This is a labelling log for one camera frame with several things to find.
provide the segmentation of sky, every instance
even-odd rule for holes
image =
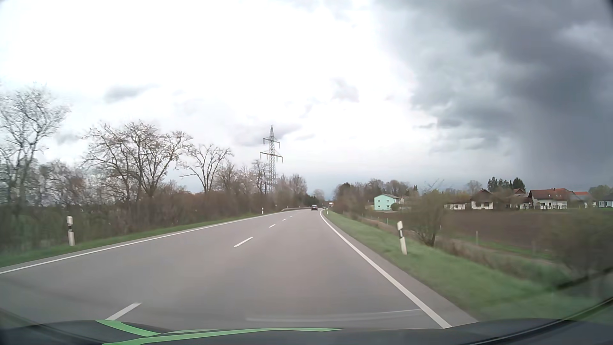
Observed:
[[[600,0],[0,0],[0,82],[72,111],[41,160],[142,119],[343,182],[613,185],[613,12]],[[171,171],[188,189],[197,180]]]

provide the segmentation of fence post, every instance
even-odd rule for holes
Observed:
[[[72,216],[66,217],[66,224],[68,224],[68,245],[74,247],[75,245],[75,233],[72,232]]]
[[[400,236],[400,250],[402,254],[406,255],[406,240],[405,235],[402,233],[402,220],[396,223],[396,227],[398,228],[398,235]]]

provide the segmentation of guardrail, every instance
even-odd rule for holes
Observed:
[[[281,210],[281,212],[283,212],[283,211],[293,211],[293,210],[296,210],[296,209],[309,209],[309,208],[311,208],[311,206],[305,206],[305,207],[288,207],[288,208],[286,208],[286,209],[282,209],[282,210]]]

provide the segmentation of house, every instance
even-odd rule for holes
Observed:
[[[533,200],[535,208],[566,209],[572,192],[566,188],[532,189],[528,197]]]
[[[381,194],[375,197],[375,211],[389,211],[393,203],[398,203],[400,198],[391,194]]]
[[[528,197],[528,193],[524,189],[515,188],[513,195],[508,198],[507,208],[530,209],[532,208],[532,199]]]
[[[579,207],[588,207],[589,204],[596,206],[596,201],[590,192],[572,192],[570,200]]]
[[[446,209],[451,210],[465,210],[470,204],[470,196],[468,195],[455,195],[447,204],[444,205]]]
[[[481,189],[470,198],[471,209],[494,209],[496,196],[488,190]]]
[[[598,200],[598,207],[613,207],[613,193]]]

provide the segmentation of car hood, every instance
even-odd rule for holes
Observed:
[[[81,320],[11,328],[0,344],[598,344],[613,341],[613,327],[590,322],[514,319],[477,322],[446,329],[249,328],[169,330],[131,322]]]

